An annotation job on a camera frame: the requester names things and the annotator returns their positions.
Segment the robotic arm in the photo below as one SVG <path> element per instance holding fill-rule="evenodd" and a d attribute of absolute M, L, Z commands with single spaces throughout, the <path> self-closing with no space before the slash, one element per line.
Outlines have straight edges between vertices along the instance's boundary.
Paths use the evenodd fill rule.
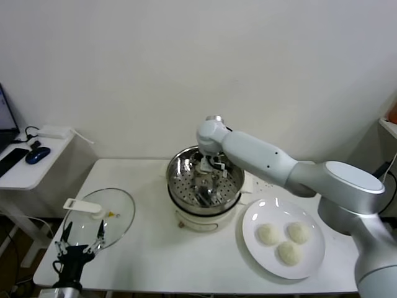
<path fill-rule="evenodd" d="M 297 161 L 281 149 L 243 132 L 231 132 L 220 116 L 207 117 L 197 130 L 203 154 L 223 152 L 255 176 L 300 197 L 321 194 L 318 213 L 337 232 L 351 235 L 359 248 L 355 281 L 363 298 L 397 297 L 397 243 L 384 228 L 377 211 L 384 185 L 371 174 L 345 163 Z"/>

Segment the blue mouse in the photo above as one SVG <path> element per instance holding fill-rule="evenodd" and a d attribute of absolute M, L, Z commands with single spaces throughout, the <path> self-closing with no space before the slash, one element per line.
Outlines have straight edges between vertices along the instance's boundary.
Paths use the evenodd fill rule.
<path fill-rule="evenodd" d="M 30 165 L 34 165 L 42 160 L 44 157 L 46 157 L 48 154 L 50 154 L 50 152 L 51 149 L 49 149 L 48 147 L 38 147 L 26 154 L 25 161 Z"/>

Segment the white cable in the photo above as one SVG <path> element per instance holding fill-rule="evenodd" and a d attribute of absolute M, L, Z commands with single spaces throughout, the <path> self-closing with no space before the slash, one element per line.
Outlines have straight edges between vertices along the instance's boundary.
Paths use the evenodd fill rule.
<path fill-rule="evenodd" d="M 72 132 L 74 132 L 76 135 L 78 135 L 79 137 L 81 137 L 84 141 L 86 141 L 87 143 L 90 144 L 95 144 L 95 142 L 89 140 L 88 138 L 84 137 L 83 135 L 81 135 L 79 132 L 77 132 L 75 129 L 71 129 Z"/>
<path fill-rule="evenodd" d="M 18 286 L 20 284 L 24 284 L 25 282 L 32 281 L 32 280 L 33 280 L 33 276 L 31 278 L 25 278 L 25 279 L 23 279 L 21 281 L 18 281 L 18 282 L 15 283 L 15 285 Z"/>
<path fill-rule="evenodd" d="M 389 170 L 390 170 L 391 167 L 393 166 L 393 163 L 395 163 L 396 157 L 397 157 L 397 152 L 396 152 L 396 154 L 395 154 L 395 157 L 393 157 L 393 160 L 391 161 L 391 164 L 390 164 L 389 167 L 387 168 L 385 174 L 383 175 L 383 179 L 382 179 L 382 183 L 383 183 L 383 184 L 385 183 L 386 176 L 387 176 L 387 172 L 389 172 Z"/>
<path fill-rule="evenodd" d="M 54 237 L 55 237 L 54 233 L 52 232 L 51 226 L 48 224 L 48 222 L 46 222 L 46 221 L 44 221 L 44 220 L 42 220 L 42 219 L 38 219 L 38 218 L 36 218 L 36 217 L 27 216 L 27 215 L 14 215 L 14 214 L 2 213 L 2 212 L 0 212 L 0 214 L 1 214 L 1 215 L 5 215 L 5 216 L 7 216 L 7 217 L 25 217 L 25 218 L 27 218 L 27 219 L 38 220 L 39 222 L 42 222 L 43 224 L 45 224 L 45 225 L 48 227 L 48 229 L 50 230 L 50 233 L 51 233 L 52 238 L 54 239 Z"/>

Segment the stainless steel pot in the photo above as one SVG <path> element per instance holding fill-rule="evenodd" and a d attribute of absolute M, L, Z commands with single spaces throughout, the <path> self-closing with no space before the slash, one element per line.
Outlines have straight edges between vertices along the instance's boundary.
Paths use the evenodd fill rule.
<path fill-rule="evenodd" d="M 225 156 L 218 158 L 226 164 L 227 175 L 214 169 L 211 173 L 200 171 L 202 158 L 198 146 L 179 152 L 168 164 L 167 183 L 172 201 L 191 215 L 212 217 L 233 208 L 240 197 L 244 171 Z"/>

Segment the table leg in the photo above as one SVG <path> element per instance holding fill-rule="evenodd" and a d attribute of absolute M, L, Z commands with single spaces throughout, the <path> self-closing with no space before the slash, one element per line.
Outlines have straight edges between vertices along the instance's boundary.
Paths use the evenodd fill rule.
<path fill-rule="evenodd" d="M 9 232 L 10 237 L 12 238 L 16 234 L 17 231 L 18 231 L 18 227 L 16 225 L 13 226 L 12 230 Z M 2 242 L 2 244 L 0 246 L 0 256 L 2 256 L 2 253 L 4 253 L 8 244 L 10 244 L 10 242 L 11 242 L 10 238 L 6 237 L 4 239 L 4 241 Z"/>
<path fill-rule="evenodd" d="M 19 217 L 18 215 L 25 214 L 8 198 L 0 197 L 0 210 L 7 214 L 7 217 L 11 219 L 16 226 L 33 239 L 33 245 L 31 246 L 32 251 L 28 251 L 26 260 L 24 259 L 21 263 L 21 266 L 28 268 L 32 264 L 37 252 L 42 248 L 47 248 L 51 240 L 30 219 Z"/>

